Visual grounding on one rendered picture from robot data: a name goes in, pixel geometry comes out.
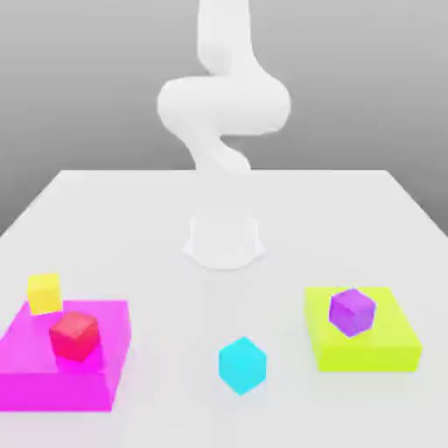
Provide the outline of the small yellow cube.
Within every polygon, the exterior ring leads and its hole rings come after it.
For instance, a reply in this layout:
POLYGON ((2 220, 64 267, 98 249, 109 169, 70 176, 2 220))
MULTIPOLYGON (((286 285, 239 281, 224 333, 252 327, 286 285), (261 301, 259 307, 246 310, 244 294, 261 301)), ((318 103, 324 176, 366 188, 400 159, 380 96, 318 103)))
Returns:
POLYGON ((28 278, 27 297, 31 314, 43 315, 63 309, 60 276, 57 273, 31 275, 28 278))

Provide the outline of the large magenta box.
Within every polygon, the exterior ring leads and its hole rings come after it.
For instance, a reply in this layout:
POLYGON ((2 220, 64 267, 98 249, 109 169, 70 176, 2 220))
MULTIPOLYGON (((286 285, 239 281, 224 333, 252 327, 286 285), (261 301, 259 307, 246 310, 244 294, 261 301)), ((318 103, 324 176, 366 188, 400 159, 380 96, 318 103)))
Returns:
POLYGON ((125 300, 66 300, 63 312, 95 317, 100 344, 82 362, 54 354, 61 312, 33 316, 24 302, 0 338, 0 411, 110 411, 131 339, 125 300))

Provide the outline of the small red cube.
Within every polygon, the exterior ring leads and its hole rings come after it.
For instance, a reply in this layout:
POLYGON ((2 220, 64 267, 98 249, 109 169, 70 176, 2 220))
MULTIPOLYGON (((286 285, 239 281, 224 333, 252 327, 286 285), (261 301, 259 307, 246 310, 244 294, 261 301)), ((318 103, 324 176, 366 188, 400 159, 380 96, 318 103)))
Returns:
POLYGON ((96 317, 70 311, 49 329, 53 353, 70 361, 84 361, 100 344, 96 317))

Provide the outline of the large lime box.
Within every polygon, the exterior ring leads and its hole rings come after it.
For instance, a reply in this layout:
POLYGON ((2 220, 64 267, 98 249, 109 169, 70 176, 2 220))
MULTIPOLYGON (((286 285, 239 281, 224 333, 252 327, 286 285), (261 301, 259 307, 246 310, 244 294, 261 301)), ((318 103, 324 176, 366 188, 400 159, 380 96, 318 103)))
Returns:
POLYGON ((348 337, 329 319, 331 299, 342 287, 307 287, 304 316, 320 371, 409 372, 418 367, 422 344, 391 289, 362 287, 376 310, 370 329, 348 337))

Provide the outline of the small purple cube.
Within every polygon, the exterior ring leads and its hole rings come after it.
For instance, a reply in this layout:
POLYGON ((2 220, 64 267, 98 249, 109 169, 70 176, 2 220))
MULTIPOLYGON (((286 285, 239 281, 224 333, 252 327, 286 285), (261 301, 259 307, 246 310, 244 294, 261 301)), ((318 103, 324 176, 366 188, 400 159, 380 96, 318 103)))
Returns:
POLYGON ((328 320, 352 338, 372 327, 376 308, 372 298, 355 288, 347 289, 331 296, 328 320))

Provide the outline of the small cyan cube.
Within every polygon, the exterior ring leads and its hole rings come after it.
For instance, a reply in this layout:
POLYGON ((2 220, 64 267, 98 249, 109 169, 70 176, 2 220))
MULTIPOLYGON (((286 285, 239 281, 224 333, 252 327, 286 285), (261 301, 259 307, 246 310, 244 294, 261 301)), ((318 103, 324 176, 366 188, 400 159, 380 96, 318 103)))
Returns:
POLYGON ((249 338, 242 337, 219 351, 218 373, 242 396, 266 380, 267 355, 249 338))

